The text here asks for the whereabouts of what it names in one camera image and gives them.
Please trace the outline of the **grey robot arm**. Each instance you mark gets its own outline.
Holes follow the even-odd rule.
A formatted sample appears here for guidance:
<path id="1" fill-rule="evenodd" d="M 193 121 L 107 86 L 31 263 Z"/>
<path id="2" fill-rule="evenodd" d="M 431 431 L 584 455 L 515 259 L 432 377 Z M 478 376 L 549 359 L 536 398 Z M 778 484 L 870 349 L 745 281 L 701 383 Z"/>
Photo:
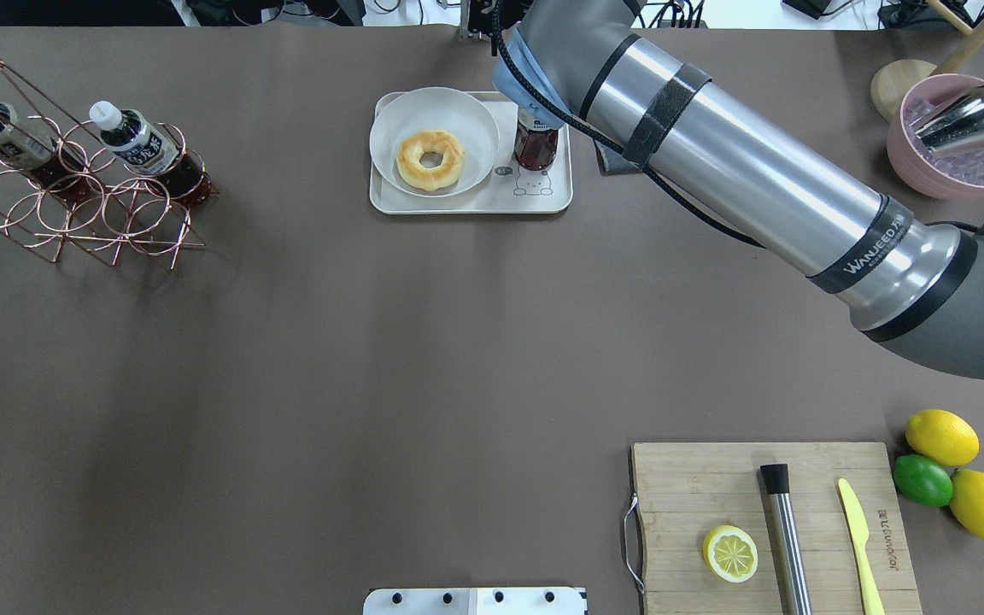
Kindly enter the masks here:
<path id="1" fill-rule="evenodd" d="M 918 365 L 984 380 L 984 225 L 923 225 L 631 31 L 640 1 L 535 1 L 491 36 L 497 89 L 569 124 L 702 203 L 850 310 L 856 330 Z"/>

